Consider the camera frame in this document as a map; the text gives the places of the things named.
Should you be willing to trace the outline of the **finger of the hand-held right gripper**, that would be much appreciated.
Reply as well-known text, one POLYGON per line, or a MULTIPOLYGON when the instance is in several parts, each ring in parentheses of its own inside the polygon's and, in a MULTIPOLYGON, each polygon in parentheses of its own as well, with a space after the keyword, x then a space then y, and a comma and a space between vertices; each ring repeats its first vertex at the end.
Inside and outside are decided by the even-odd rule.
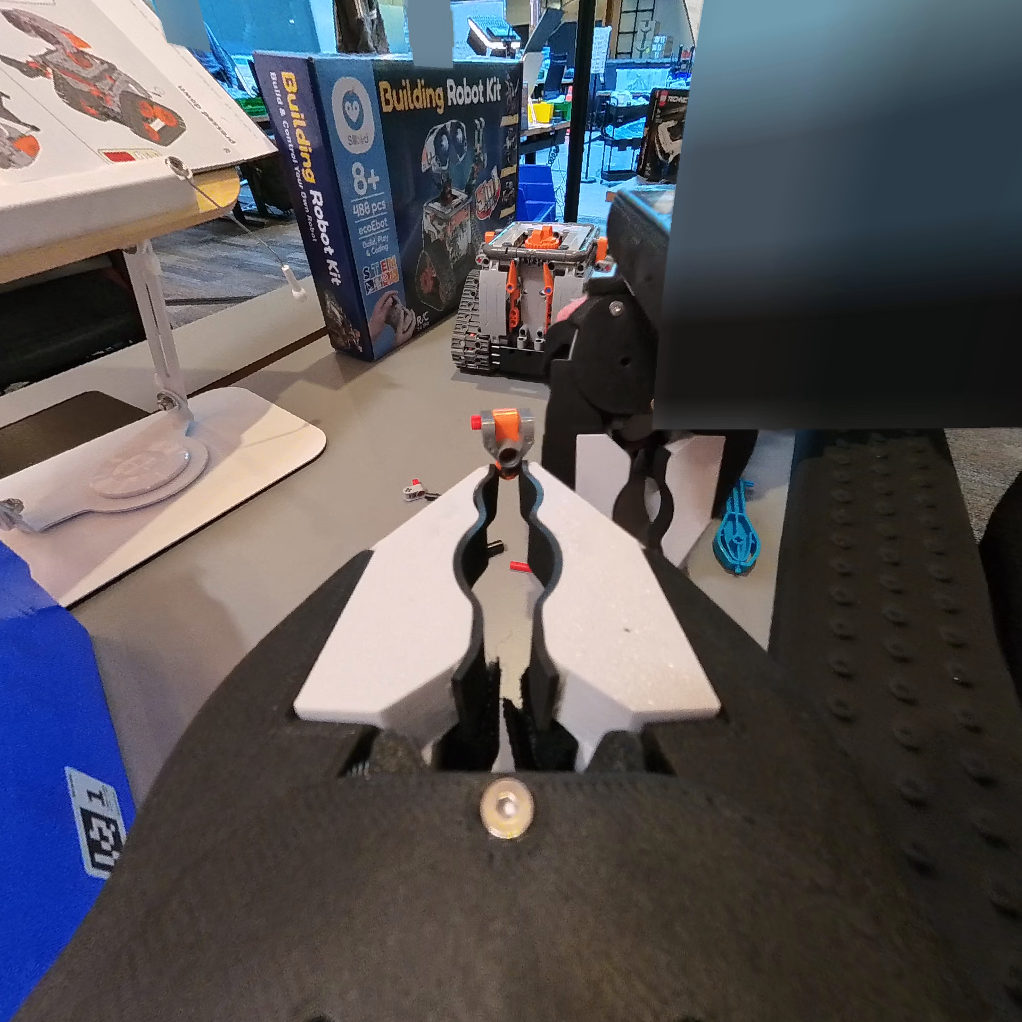
POLYGON ((649 457, 649 546, 681 567, 709 526, 724 438, 686 433, 649 457))
POLYGON ((609 434, 576 439, 575 491, 601 514, 647 546, 657 515, 657 483, 644 451, 609 434))

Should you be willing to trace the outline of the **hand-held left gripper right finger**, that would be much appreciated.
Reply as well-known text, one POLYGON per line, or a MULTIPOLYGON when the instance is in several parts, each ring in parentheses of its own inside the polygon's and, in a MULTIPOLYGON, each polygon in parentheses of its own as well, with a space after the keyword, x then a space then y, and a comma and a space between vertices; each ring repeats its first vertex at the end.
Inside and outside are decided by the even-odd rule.
POLYGON ((535 598, 520 769, 584 770, 604 736, 705 721, 721 699, 643 547, 537 465, 519 473, 535 598))

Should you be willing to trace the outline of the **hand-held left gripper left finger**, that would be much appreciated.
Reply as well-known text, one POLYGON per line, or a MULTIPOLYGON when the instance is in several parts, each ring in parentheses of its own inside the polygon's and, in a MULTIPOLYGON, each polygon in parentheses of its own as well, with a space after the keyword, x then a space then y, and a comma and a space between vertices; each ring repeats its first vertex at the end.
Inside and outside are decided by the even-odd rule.
POLYGON ((497 469, 477 468, 372 548, 293 702, 303 721, 370 724, 418 747, 497 754, 497 666, 472 585, 487 568, 497 469))

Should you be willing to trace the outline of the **dark grey connector piece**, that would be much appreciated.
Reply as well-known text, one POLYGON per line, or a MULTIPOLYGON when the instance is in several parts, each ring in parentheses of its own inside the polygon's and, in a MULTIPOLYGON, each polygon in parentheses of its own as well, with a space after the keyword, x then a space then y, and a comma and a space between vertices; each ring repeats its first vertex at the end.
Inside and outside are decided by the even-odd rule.
MULTIPOLYGON (((530 452, 535 440, 535 420, 529 409, 519 410, 520 413, 520 425, 521 425, 521 459, 518 465, 519 467, 522 461, 526 458, 526 455, 530 452)), ((493 438, 493 419, 492 410, 484 411, 480 414, 483 418, 482 429, 480 430, 481 442, 487 453, 492 456, 491 444, 493 438)))

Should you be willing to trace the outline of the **orange connector piece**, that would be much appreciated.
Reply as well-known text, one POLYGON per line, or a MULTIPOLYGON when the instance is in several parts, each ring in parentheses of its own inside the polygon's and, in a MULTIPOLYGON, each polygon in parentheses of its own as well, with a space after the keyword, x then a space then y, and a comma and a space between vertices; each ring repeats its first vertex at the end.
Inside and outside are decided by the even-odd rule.
POLYGON ((492 410, 491 454, 502 479, 514 479, 521 459, 520 413, 516 408, 492 410))

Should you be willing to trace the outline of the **translucent blue plastic tool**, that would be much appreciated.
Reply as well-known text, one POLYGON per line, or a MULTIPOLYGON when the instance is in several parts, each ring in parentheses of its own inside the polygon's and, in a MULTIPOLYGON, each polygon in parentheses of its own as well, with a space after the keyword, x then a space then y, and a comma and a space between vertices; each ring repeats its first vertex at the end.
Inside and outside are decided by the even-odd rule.
POLYGON ((721 526, 712 541, 712 552, 722 569, 742 578, 754 569, 760 555, 760 537, 747 515, 746 492, 752 487, 752 481, 738 480, 727 496, 721 526))

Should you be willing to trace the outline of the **black tracked brick robot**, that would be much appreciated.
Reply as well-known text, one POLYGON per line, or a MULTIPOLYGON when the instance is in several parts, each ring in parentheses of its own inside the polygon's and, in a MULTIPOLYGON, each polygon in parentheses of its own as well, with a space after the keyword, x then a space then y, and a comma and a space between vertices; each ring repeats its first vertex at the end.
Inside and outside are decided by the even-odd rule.
POLYGON ((550 329, 606 256, 596 225, 516 221, 487 233, 453 328, 454 365, 466 373, 545 379, 550 329))

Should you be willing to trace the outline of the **blue storage crate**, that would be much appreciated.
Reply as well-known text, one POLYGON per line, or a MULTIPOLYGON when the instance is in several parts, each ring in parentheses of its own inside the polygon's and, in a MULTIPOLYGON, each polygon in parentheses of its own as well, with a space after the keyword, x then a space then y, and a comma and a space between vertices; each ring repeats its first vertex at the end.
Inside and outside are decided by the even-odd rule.
POLYGON ((549 166, 539 162, 519 164, 516 220, 532 223, 557 221, 556 189, 549 166))

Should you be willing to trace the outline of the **black printed box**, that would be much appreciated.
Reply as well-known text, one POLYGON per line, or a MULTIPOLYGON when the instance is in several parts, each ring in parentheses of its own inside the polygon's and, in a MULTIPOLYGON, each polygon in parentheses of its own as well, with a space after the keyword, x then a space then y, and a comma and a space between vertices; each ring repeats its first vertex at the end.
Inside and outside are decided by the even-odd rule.
POLYGON ((649 184, 677 182, 689 89, 655 88, 650 94, 637 175, 649 184))

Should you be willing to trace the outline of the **black perforated board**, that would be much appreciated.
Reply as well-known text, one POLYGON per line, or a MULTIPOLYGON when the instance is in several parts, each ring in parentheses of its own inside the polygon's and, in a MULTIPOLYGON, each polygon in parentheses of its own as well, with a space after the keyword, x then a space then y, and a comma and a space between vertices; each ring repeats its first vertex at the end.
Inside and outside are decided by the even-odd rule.
POLYGON ((801 431, 779 556, 771 653, 992 1017, 1020 1020, 1020 702, 943 432, 801 431))

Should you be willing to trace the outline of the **blue printed cardboard box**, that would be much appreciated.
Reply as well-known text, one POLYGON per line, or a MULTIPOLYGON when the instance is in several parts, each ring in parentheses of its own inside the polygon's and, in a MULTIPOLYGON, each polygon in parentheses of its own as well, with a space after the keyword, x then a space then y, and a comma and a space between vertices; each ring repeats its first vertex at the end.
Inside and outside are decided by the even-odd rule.
POLYGON ((457 311, 515 219, 521 64, 258 51, 254 71, 329 339, 376 361, 457 311))

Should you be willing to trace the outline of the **blue plastic bin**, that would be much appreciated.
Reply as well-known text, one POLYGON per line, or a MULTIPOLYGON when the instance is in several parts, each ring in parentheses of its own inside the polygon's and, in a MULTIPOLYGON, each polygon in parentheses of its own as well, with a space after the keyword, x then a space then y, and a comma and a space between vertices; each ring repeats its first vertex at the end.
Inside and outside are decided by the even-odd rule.
POLYGON ((68 944, 134 816, 88 632, 2 545, 2 1020, 68 944))

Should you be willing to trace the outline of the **white booklet holder board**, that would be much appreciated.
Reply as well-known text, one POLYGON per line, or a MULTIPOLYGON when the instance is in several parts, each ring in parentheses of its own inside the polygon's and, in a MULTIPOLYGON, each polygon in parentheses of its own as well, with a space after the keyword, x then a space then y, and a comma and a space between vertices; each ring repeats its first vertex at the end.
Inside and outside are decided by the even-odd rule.
POLYGON ((1 254, 187 210, 196 194, 161 160, 105 162, 98 169, 30 180, 1 172, 1 254))

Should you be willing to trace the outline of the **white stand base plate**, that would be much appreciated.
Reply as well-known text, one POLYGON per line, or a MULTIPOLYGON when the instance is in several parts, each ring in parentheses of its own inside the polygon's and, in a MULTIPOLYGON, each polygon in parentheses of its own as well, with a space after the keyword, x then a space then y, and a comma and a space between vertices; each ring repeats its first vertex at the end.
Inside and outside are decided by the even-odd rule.
POLYGON ((2 543, 32 578, 69 608, 175 543, 319 457, 323 431, 242 388, 190 402, 192 421, 160 412, 84 442, 2 479, 2 498, 44 530, 2 530, 2 543), (190 451, 188 464, 160 489, 110 498, 92 483, 110 459, 152 447, 155 429, 190 451))

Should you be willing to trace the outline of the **black metal post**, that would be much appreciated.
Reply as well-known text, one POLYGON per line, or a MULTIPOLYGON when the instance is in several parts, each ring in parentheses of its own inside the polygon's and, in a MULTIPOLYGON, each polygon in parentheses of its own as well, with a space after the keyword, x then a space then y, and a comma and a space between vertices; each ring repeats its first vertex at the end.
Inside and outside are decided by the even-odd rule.
POLYGON ((565 222, 578 218, 584 139, 589 112, 597 1, 579 1, 576 21, 576 47, 573 68, 571 118, 568 131, 568 156, 563 217, 565 222))

